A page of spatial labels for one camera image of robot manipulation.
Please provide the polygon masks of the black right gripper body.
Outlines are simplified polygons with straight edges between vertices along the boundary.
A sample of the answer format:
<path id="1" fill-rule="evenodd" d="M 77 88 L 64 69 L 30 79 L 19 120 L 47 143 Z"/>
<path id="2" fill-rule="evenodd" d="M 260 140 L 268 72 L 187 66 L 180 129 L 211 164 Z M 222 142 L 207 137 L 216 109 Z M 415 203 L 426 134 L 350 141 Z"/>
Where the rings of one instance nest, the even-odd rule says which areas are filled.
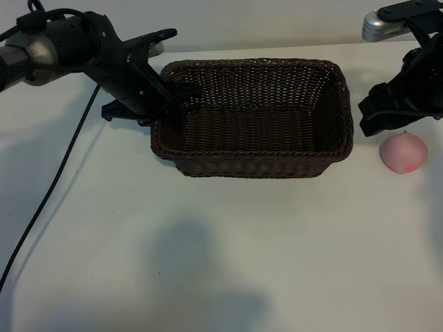
<path id="1" fill-rule="evenodd" d="M 401 71 L 373 86 L 359 103 L 366 137 L 401 129 L 425 117 L 442 118 L 442 37 L 434 36 L 403 58 Z"/>

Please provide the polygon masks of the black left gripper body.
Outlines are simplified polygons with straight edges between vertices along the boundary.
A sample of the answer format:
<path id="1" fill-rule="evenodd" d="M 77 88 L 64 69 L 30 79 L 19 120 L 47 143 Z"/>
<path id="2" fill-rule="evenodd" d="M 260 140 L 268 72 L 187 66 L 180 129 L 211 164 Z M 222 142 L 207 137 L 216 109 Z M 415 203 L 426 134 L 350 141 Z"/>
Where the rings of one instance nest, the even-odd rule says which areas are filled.
<path id="1" fill-rule="evenodd" d="M 148 64 L 163 52 L 161 44 L 102 45 L 96 55 L 96 83 L 115 100 L 105 104 L 101 116 L 152 123 L 164 118 L 168 109 L 189 100 L 199 91 L 195 83 L 166 82 Z"/>

